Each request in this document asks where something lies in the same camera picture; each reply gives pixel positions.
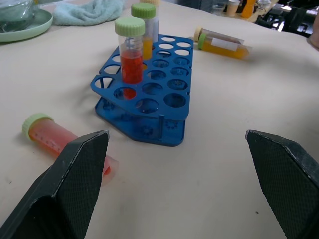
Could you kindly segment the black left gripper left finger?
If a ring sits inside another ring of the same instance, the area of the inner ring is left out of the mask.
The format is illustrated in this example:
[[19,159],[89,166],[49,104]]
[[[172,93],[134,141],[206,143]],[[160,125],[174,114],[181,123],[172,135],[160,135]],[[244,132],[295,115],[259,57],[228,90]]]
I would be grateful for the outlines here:
[[2,239],[83,239],[102,183],[109,133],[68,143],[0,228]]

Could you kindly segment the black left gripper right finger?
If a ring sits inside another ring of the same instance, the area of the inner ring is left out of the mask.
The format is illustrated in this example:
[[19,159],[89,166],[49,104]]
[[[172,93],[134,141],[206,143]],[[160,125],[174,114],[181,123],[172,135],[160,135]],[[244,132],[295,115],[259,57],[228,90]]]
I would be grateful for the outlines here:
[[261,190],[288,239],[319,237],[319,165],[296,142],[248,130]]

